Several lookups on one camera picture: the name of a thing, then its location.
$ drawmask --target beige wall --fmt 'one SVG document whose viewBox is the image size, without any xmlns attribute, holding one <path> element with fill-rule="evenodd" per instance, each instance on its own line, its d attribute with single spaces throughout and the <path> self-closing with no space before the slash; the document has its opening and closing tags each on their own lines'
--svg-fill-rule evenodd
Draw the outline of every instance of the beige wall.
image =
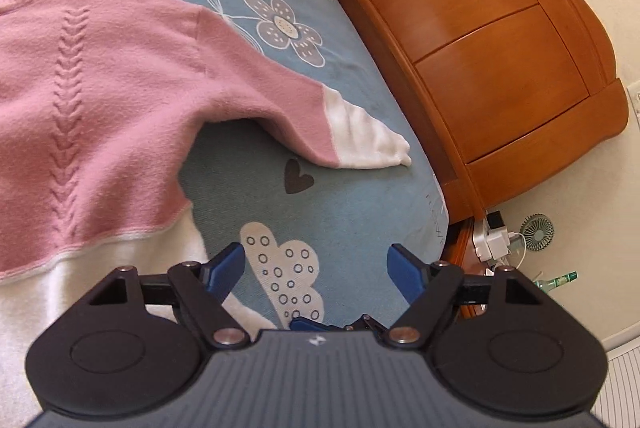
<svg viewBox="0 0 640 428">
<path fill-rule="evenodd" d="M 640 80 L 640 0 L 586 1 L 609 33 L 620 79 Z M 640 322 L 640 129 L 633 115 L 622 135 L 499 209 L 511 230 L 532 213 L 551 218 L 552 244 L 530 253 L 521 269 L 529 277 L 543 271 L 543 278 L 578 271 L 578 280 L 553 295 L 598 338 Z"/>
</svg>

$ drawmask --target green fan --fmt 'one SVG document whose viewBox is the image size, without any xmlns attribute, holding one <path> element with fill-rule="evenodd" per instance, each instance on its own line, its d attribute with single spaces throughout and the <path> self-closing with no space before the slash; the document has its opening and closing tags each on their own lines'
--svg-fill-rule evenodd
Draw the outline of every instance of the green fan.
<svg viewBox="0 0 640 428">
<path fill-rule="evenodd" d="M 545 249 L 554 238 L 554 224 L 549 217 L 541 213 L 527 217 L 520 227 L 527 249 L 540 251 Z"/>
</svg>

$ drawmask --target wooden headboard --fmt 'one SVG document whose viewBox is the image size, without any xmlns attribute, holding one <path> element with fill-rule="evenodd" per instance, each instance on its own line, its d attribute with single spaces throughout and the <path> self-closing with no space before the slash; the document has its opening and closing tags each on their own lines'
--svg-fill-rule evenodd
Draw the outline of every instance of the wooden headboard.
<svg viewBox="0 0 640 428">
<path fill-rule="evenodd" d="M 450 221 L 619 134 L 628 110 L 583 0 L 339 0 L 414 129 Z"/>
</svg>

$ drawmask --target blue bedsheet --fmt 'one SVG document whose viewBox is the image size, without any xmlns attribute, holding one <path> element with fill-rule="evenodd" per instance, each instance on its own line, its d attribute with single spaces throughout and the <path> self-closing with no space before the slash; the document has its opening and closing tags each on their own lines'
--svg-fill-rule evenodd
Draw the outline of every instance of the blue bedsheet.
<svg viewBox="0 0 640 428">
<path fill-rule="evenodd" d="M 351 22 L 336 0 L 186 1 L 223 15 L 263 54 L 340 91 L 412 147 L 411 168 L 334 170 L 297 158 L 252 121 L 206 125 L 180 181 L 209 253 L 232 241 L 247 250 L 234 293 L 278 326 L 298 314 L 344 325 L 365 312 L 392 323 L 406 302 L 386 274 L 386 249 L 398 242 L 436 260 L 447 211 L 426 156 Z M 314 38 L 279 27 L 270 10 L 277 5 Z"/>
</svg>

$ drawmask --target sweater sleeve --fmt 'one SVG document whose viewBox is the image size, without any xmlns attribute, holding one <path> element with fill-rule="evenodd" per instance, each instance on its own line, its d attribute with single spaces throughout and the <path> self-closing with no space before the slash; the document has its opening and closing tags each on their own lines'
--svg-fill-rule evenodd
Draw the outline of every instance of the sweater sleeve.
<svg viewBox="0 0 640 428">
<path fill-rule="evenodd" d="M 409 144 L 338 91 L 261 55 L 202 8 L 196 40 L 207 78 L 204 118 L 254 118 L 279 142 L 321 166 L 409 166 Z"/>
</svg>

